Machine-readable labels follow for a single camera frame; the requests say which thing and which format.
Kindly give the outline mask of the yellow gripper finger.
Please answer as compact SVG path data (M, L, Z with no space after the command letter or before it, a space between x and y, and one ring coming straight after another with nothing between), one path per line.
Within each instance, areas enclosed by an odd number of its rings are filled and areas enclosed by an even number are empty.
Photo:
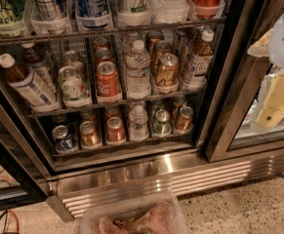
M247 54L256 58L268 57L268 43L270 40L271 33L272 29L267 31L257 42L255 42L249 47L249 49L247 50Z
M256 122L264 128L274 128L284 118L284 72L277 73L270 79L263 106Z

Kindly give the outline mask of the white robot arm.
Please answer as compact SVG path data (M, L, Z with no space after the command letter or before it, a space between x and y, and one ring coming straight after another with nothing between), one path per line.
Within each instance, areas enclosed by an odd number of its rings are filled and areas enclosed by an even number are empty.
M247 54L256 58L268 57L269 62L279 68L275 74L265 75L253 114L252 127L267 132L284 118L284 13L273 28L247 50Z

